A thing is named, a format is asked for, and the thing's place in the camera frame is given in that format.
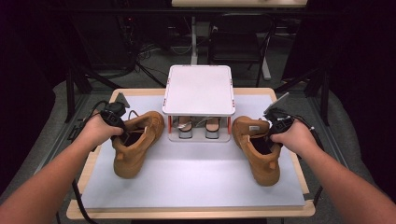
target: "hand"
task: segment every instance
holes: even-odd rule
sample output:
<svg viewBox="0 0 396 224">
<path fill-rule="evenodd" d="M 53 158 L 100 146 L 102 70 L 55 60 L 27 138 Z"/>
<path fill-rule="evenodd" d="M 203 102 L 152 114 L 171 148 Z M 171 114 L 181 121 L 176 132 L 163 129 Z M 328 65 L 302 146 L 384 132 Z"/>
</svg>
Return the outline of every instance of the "hand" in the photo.
<svg viewBox="0 0 396 224">
<path fill-rule="evenodd" d="M 80 139 L 86 143 L 92 144 L 92 147 L 97 147 L 111 136 L 122 134 L 122 128 L 106 124 L 98 113 L 99 112 L 96 110 L 93 112 L 94 116 L 88 120 L 76 140 Z"/>
<path fill-rule="evenodd" d="M 282 143 L 289 150 L 300 156 L 303 156 L 304 152 L 318 147 L 312 133 L 297 119 L 286 132 L 271 135 L 271 140 Z"/>
</svg>

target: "forearm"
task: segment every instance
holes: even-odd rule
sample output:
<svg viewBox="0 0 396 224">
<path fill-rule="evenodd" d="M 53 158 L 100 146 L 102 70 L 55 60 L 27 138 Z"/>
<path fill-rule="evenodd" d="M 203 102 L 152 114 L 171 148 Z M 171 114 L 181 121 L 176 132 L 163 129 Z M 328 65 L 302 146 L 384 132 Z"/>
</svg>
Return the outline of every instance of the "forearm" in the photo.
<svg viewBox="0 0 396 224">
<path fill-rule="evenodd" d="M 374 186 L 322 150 L 305 153 L 310 166 L 346 223 L 390 223 L 396 206 Z"/>
<path fill-rule="evenodd" d="M 0 208 L 5 223 L 50 223 L 88 156 L 89 145 L 67 147 L 15 191 Z"/>
</svg>

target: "person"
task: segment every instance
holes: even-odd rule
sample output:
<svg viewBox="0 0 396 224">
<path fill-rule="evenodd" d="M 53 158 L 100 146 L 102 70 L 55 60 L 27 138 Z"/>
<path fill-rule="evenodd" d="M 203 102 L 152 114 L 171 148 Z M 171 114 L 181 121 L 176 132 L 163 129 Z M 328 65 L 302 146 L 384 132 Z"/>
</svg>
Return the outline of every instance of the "person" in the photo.
<svg viewBox="0 0 396 224">
<path fill-rule="evenodd" d="M 0 223 L 51 223 L 90 152 L 122 129 L 91 117 L 75 141 L 0 205 Z"/>
<path fill-rule="evenodd" d="M 396 223 L 396 204 L 324 152 L 299 120 L 271 140 L 305 160 L 345 223 Z"/>
</svg>

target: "brown shoe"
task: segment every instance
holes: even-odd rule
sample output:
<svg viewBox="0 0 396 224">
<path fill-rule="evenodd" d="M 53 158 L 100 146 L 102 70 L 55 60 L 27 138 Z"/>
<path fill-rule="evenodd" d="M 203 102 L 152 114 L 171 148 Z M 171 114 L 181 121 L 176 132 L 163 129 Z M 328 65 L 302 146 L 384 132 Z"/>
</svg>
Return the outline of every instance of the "brown shoe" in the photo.
<svg viewBox="0 0 396 224">
<path fill-rule="evenodd" d="M 164 121 L 160 113 L 149 111 L 126 120 L 124 124 L 133 142 L 124 146 L 119 137 L 113 140 L 113 147 L 116 149 L 114 172 L 120 177 L 132 178 L 139 173 L 149 147 L 161 137 Z"/>
<path fill-rule="evenodd" d="M 263 186 L 272 186 L 279 180 L 280 171 L 277 159 L 280 145 L 274 144 L 268 154 L 261 154 L 251 143 L 250 138 L 267 136 L 270 124 L 265 120 L 251 119 L 246 116 L 233 121 L 233 140 L 244 151 L 251 173 Z"/>
</svg>

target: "shoe rack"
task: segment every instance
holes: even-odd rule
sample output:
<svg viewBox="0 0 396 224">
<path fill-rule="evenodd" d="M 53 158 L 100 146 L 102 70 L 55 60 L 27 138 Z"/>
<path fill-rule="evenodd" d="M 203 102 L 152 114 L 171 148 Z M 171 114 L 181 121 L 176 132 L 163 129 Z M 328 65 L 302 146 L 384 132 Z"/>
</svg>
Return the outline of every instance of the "shoe rack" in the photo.
<svg viewBox="0 0 396 224">
<path fill-rule="evenodd" d="M 163 99 L 168 137 L 176 142 L 227 142 L 235 112 L 231 69 L 226 65 L 173 65 Z M 191 118 L 191 137 L 181 138 L 180 117 Z M 218 138 L 208 138 L 206 118 L 219 118 Z"/>
</svg>

